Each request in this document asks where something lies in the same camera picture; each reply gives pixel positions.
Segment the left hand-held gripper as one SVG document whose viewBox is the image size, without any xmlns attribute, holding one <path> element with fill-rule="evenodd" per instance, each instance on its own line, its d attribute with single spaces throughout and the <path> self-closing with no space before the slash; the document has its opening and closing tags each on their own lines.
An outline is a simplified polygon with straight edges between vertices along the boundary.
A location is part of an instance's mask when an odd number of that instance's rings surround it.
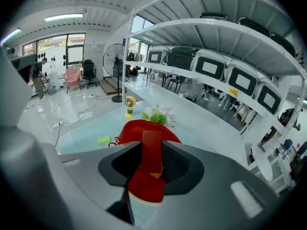
<svg viewBox="0 0 307 230">
<path fill-rule="evenodd" d="M 29 83 L 32 77 L 36 62 L 37 54 L 25 55 L 11 60 L 12 65 L 26 83 Z"/>
</svg>

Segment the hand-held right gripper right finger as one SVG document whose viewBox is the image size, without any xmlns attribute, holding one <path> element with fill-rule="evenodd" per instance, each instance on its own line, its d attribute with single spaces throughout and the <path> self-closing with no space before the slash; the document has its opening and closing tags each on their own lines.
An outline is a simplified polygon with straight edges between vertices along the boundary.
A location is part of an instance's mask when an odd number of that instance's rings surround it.
<svg viewBox="0 0 307 230">
<path fill-rule="evenodd" d="M 260 225 L 276 193 L 235 160 L 195 147 L 162 143 L 164 230 L 246 230 Z"/>
</svg>

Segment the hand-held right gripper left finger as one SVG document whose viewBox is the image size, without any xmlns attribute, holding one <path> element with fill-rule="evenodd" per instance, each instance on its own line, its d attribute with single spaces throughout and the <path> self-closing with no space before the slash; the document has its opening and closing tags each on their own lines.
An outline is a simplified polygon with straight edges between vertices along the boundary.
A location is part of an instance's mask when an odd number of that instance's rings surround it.
<svg viewBox="0 0 307 230">
<path fill-rule="evenodd" d="M 67 173 L 94 203 L 134 224 L 128 184 L 141 163 L 141 143 L 129 142 L 87 152 L 62 154 Z"/>
</svg>

